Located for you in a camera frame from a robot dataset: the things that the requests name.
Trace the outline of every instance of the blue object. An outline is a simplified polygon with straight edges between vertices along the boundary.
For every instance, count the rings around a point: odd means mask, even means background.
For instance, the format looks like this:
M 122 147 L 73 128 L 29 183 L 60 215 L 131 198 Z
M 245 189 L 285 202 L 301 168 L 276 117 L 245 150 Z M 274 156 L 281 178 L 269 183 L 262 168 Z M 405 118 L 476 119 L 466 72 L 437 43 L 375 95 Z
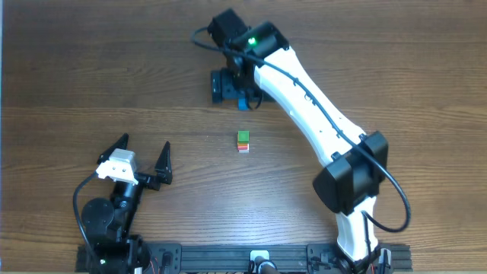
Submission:
M 249 110 L 245 98 L 238 98 L 238 110 Z

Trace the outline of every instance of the wooden table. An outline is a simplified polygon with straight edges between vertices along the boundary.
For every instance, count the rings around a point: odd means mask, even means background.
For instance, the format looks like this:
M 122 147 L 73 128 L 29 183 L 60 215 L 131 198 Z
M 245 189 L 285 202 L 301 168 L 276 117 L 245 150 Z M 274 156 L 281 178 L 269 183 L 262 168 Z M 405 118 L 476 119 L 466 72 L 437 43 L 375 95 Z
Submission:
M 147 241 L 336 240 L 311 186 L 321 166 L 279 106 L 212 105 L 224 58 L 189 35 L 229 7 L 278 26 L 330 100 L 388 138 L 412 223 L 377 237 L 410 244 L 415 270 L 487 269 L 487 3 L 5 0 L 2 270 L 74 269 L 73 191 L 124 132 L 147 172 L 172 144 L 173 184 L 145 193 L 133 226 Z M 89 183 L 80 208 L 112 187 Z M 403 221 L 388 182 L 375 209 Z

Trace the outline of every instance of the green block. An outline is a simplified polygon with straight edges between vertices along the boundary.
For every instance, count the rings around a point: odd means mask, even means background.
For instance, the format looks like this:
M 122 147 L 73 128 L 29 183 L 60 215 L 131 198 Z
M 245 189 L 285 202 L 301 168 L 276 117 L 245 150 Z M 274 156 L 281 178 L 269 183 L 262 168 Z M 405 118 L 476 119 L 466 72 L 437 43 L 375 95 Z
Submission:
M 249 134 L 248 131 L 239 131 L 237 138 L 238 138 L 238 142 L 239 143 L 248 144 L 249 143 L 250 134 Z

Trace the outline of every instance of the wood grain surface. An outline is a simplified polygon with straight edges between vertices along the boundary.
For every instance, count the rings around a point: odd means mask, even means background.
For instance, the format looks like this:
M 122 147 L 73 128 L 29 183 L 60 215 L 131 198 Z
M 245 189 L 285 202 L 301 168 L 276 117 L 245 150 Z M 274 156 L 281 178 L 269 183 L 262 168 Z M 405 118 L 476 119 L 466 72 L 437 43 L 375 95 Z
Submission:
M 377 237 L 410 244 L 415 270 L 487 269 L 487 2 L 5 0 L 2 270 L 74 269 L 73 191 L 124 132 L 147 172 L 171 142 L 173 184 L 145 193 L 132 230 L 147 241 L 336 240 L 317 157 L 279 106 L 212 105 L 224 58 L 189 35 L 229 7 L 278 26 L 330 100 L 387 137 L 412 223 Z M 79 206 L 112 188 L 95 180 Z M 375 210 L 403 221 L 387 182 Z

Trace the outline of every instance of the white device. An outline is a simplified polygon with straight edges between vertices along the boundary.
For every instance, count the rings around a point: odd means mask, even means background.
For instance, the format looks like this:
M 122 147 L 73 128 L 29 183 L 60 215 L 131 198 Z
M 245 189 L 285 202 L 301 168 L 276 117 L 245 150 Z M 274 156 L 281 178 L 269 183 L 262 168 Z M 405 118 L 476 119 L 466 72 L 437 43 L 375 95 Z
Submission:
M 296 52 L 291 47 L 287 50 L 278 49 L 264 60 L 298 78 L 309 89 L 316 101 L 320 102 L 343 133 L 355 144 L 361 142 L 359 136 L 365 132 L 333 106 L 305 72 Z M 351 145 L 338 137 L 337 131 L 321 110 L 311 102 L 305 91 L 293 83 L 290 78 L 267 65 L 263 65 L 260 68 L 255 67 L 254 80 L 257 86 L 274 98 L 298 125 L 324 167 L 333 162 L 332 155 L 335 152 L 343 155 L 351 150 Z M 356 205 L 354 211 L 349 215 L 341 212 L 336 213 L 339 231 L 337 243 L 340 249 L 354 262 L 368 255 L 368 246 L 364 234 L 364 216 L 361 212 L 366 211 L 372 216 L 375 199 L 376 197 L 368 197 Z M 374 236 L 373 224 L 369 221 L 367 223 L 369 241 L 371 242 L 370 248 L 373 250 L 378 245 L 378 241 Z

